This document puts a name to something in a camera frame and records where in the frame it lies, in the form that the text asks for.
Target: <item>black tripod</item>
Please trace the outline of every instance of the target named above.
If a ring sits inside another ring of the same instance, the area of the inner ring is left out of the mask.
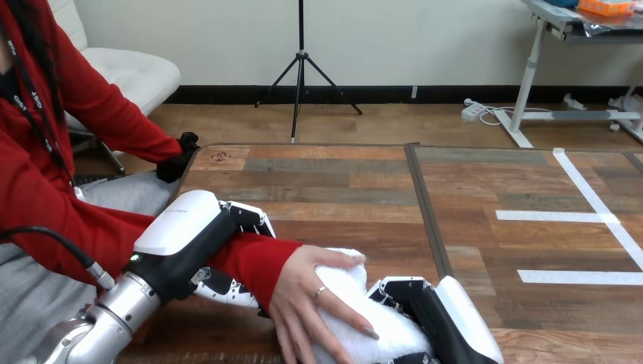
[[[300,113],[301,98],[303,96],[303,90],[304,90],[304,87],[305,87],[304,77],[303,77],[304,61],[308,61],[319,72],[319,74],[321,74],[328,81],[328,83],[331,86],[333,86],[335,91],[339,94],[339,96],[342,98],[342,100],[345,101],[345,103],[350,104],[357,111],[358,114],[360,114],[360,115],[362,114],[362,110],[359,110],[357,105],[353,104],[348,99],[348,97],[343,94],[343,92],[340,90],[340,88],[337,87],[337,85],[330,78],[328,78],[328,76],[326,76],[324,71],[322,71],[321,68],[319,68],[317,66],[317,64],[315,64],[315,62],[312,61],[312,59],[310,59],[310,56],[304,50],[304,48],[303,48],[303,0],[299,0],[299,3],[300,3],[299,4],[299,7],[300,7],[300,51],[299,51],[299,53],[295,54],[295,59],[293,59],[293,61],[288,65],[288,67],[286,67],[286,70],[270,86],[270,89],[268,89],[268,94],[266,95],[266,97],[264,99],[264,103],[268,101],[268,99],[270,98],[270,95],[272,94],[272,88],[277,86],[279,81],[281,81],[281,79],[284,78],[284,76],[288,73],[288,71],[290,71],[290,69],[295,65],[295,62],[299,62],[300,63],[299,64],[299,73],[297,74],[297,94],[295,96],[295,110],[294,110],[294,113],[293,113],[293,131],[290,133],[290,141],[292,143],[295,143],[295,128],[297,126],[297,115]],[[261,101],[257,101],[257,103],[255,104],[255,107],[259,107],[259,105],[261,105],[261,104],[262,104]]]

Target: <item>red sleeve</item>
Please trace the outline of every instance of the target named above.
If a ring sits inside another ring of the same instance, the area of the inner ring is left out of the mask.
[[[300,246],[302,244],[296,241],[249,233],[238,234],[210,259],[210,264],[243,283],[268,311],[281,269]]]
[[[152,217],[102,209],[57,190],[31,163],[27,152],[1,130],[0,165],[0,231],[24,225],[47,227],[77,244],[110,274],[120,273],[131,256],[133,242],[152,222]],[[50,271],[95,283],[82,265],[49,237],[17,234],[9,241]]]
[[[74,47],[56,24],[47,2],[42,2],[60,83],[64,109],[112,149],[158,163],[182,153],[175,138],[151,122],[109,84]]]

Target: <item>power strip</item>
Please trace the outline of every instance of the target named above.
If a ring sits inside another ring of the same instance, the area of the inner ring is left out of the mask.
[[[469,107],[463,110],[462,119],[468,121],[476,121],[485,111],[487,111],[486,107],[484,107],[482,104],[474,102],[469,105]]]

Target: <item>red sweater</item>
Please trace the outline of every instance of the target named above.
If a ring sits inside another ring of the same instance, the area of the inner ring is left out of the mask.
[[[113,149],[154,163],[181,154],[175,138],[148,120],[115,85],[107,83],[89,65],[56,24],[48,2],[32,0],[32,3],[40,10],[40,29],[52,49],[50,55],[56,66],[64,109]],[[67,126],[64,121],[56,121],[44,73],[27,51],[5,0],[0,0],[0,21],[25,64],[49,120],[55,121],[51,123],[55,138],[73,174]],[[20,88],[29,112],[46,130],[22,79]],[[52,161],[29,121],[4,98],[0,99],[0,166],[0,231],[22,225],[46,226],[75,242],[111,275],[121,273],[135,240],[153,220],[150,216],[104,209],[78,200],[69,177]],[[50,271],[95,284],[80,263],[54,240],[22,234],[11,241]],[[268,309],[281,268],[300,245],[240,234],[211,258],[211,265],[243,282]]]

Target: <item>gray pants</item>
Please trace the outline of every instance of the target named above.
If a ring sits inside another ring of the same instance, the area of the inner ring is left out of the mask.
[[[177,182],[155,172],[81,186],[88,203],[156,216]],[[73,318],[96,297],[96,288],[44,269],[12,243],[0,244],[0,361],[27,356],[50,327]]]

